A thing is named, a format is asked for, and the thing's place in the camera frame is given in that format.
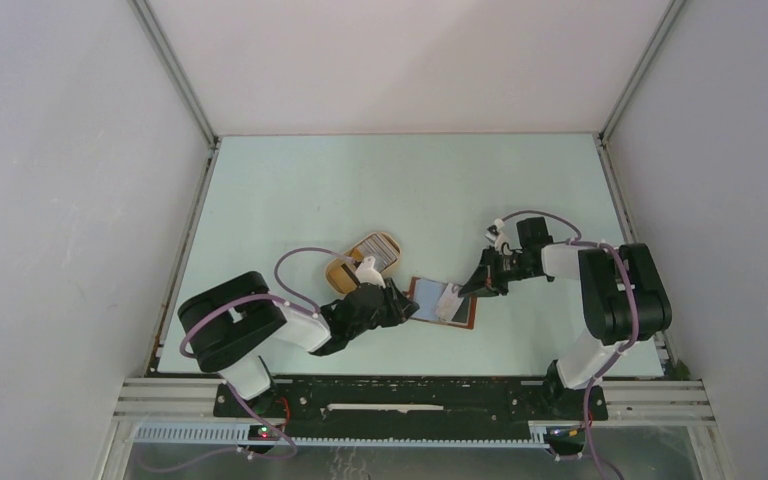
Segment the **white portrait credit card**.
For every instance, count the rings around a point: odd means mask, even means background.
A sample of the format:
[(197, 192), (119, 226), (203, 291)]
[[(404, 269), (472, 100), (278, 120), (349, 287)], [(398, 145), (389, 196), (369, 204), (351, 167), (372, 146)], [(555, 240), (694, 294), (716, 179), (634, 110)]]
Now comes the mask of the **white portrait credit card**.
[(463, 298), (460, 296), (461, 287), (454, 283), (448, 283), (434, 306), (433, 312), (436, 318), (441, 322), (451, 322), (452, 317), (458, 310)]

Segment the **black credit card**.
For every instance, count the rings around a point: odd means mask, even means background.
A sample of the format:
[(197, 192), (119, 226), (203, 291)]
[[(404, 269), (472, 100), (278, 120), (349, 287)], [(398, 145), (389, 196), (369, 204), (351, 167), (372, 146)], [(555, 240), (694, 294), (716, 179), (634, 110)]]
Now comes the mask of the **black credit card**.
[(451, 322), (459, 328), (473, 329), (475, 316), (475, 298), (466, 297), (451, 319)]

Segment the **brown leather card holder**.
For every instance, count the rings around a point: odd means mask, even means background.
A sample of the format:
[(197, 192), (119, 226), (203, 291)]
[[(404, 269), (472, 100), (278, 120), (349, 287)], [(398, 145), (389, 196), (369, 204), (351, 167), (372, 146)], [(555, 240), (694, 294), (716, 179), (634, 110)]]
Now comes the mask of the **brown leather card holder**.
[(473, 330), (478, 299), (460, 297), (460, 286), (413, 277), (408, 297), (418, 305), (410, 320), (464, 330)]

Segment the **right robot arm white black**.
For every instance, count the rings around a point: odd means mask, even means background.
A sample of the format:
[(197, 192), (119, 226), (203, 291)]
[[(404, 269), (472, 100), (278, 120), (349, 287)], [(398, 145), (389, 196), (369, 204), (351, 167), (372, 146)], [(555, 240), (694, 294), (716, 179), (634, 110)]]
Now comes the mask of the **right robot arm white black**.
[(646, 244), (587, 241), (579, 228), (557, 241), (547, 226), (552, 214), (521, 210), (511, 216), (518, 247), (504, 232), (507, 220), (495, 220), (486, 230), (488, 247), (457, 294), (505, 296), (511, 283), (538, 277), (578, 281), (585, 330), (550, 364), (541, 392), (545, 411), (566, 418), (580, 407), (580, 390), (592, 390), (622, 355), (671, 326), (671, 302)]

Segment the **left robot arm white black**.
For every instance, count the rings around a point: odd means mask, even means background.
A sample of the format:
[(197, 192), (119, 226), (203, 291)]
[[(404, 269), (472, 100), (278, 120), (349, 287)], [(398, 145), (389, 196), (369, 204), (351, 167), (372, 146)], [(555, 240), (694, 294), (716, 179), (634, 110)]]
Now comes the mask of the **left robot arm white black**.
[(344, 350), (360, 335), (405, 323), (419, 305), (391, 279), (361, 283), (343, 298), (309, 311), (270, 292), (263, 276), (251, 271), (186, 300), (177, 311), (185, 332), (180, 353), (197, 361), (203, 373), (218, 374), (237, 392), (252, 416), (264, 416), (276, 403), (265, 361), (255, 353), (270, 339), (314, 356)]

